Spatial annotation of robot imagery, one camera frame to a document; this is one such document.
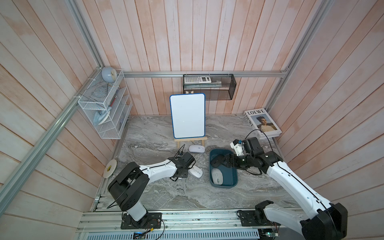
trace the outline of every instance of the black mesh wall basket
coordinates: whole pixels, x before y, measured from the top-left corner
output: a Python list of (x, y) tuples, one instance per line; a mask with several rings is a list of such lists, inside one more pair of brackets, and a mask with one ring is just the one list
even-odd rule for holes
[(212, 81), (212, 83), (185, 84), (183, 77), (183, 93), (204, 93), (206, 100), (232, 100), (235, 93), (236, 80), (233, 74), (184, 74), (183, 76), (209, 76)]

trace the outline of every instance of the wooden easel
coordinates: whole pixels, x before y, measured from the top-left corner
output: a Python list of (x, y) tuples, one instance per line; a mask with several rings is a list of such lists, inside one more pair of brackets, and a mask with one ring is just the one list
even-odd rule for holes
[(190, 138), (175, 138), (175, 142), (177, 142), (177, 148), (180, 148), (180, 142), (187, 142), (187, 141), (198, 141), (201, 140), (201, 145), (204, 146), (205, 140), (207, 140), (207, 137), (190, 137)]

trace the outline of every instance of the mounting plate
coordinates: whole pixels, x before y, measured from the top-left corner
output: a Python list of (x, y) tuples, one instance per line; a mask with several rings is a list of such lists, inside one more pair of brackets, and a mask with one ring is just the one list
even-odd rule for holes
[(128, 214), (123, 215), (123, 221), (121, 222), (121, 229), (147, 229), (147, 228), (161, 228), (161, 221), (159, 222), (158, 219), (161, 219), (161, 212), (151, 212), (147, 213), (148, 219), (150, 219), (149, 226), (148, 224), (145, 224), (144, 227), (138, 227), (137, 223), (134, 221)]
[(254, 216), (255, 211), (238, 211), (238, 217), (240, 218), (241, 221), (241, 226), (243, 227), (254, 227), (254, 226), (270, 226), (271, 224), (276, 226), (279, 226), (280, 224), (270, 222), (267, 220), (267, 222), (256, 222), (255, 216)]

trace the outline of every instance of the white tape roll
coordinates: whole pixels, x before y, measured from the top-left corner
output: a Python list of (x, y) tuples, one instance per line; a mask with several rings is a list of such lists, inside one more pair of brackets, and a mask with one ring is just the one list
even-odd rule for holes
[(103, 177), (104, 178), (109, 178), (110, 176), (112, 176), (113, 172), (116, 169), (117, 164), (118, 164), (118, 162), (116, 161), (116, 159), (110, 160), (109, 163), (107, 163), (107, 166), (104, 169)]

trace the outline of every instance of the book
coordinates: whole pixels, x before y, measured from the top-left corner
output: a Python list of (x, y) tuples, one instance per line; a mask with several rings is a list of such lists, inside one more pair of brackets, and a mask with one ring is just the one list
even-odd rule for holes
[(244, 116), (253, 129), (259, 129), (265, 133), (266, 136), (260, 131), (254, 131), (253, 133), (256, 135), (257, 139), (278, 137), (282, 133), (275, 121), (264, 108), (246, 110), (244, 111)]

